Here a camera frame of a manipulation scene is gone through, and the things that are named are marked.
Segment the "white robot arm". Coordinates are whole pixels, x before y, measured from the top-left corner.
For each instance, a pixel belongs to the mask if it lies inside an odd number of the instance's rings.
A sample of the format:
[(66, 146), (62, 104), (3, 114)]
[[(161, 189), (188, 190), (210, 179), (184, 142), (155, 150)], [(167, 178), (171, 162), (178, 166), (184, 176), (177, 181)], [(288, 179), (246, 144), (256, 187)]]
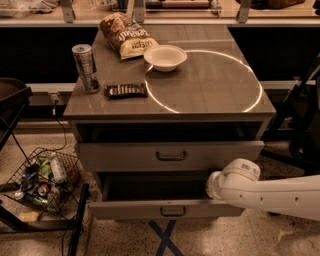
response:
[(320, 176), (260, 181), (260, 167), (238, 158), (206, 182), (207, 195), (238, 208), (320, 220)]

